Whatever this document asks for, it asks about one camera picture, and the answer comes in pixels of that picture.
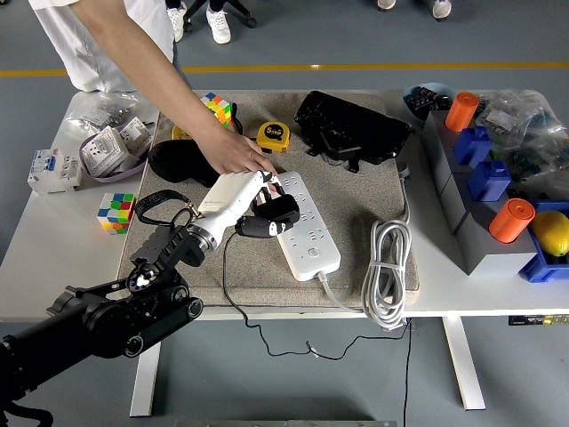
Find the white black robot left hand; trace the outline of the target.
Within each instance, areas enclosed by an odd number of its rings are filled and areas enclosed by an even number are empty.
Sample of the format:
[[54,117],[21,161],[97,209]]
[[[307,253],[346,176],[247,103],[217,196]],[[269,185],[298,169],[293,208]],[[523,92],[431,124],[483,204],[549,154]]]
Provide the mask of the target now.
[[250,238],[272,238],[293,227],[300,208],[269,172],[226,173],[219,177],[198,207],[189,227],[206,252],[216,249],[224,232],[234,227]]

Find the person's hand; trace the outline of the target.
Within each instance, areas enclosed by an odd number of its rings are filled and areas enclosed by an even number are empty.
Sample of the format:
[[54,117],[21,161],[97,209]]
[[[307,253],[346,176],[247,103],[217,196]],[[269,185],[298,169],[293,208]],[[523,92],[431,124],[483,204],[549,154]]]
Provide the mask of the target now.
[[276,169],[256,142],[247,137],[221,129],[218,133],[196,139],[205,159],[219,174],[239,172],[269,172]]

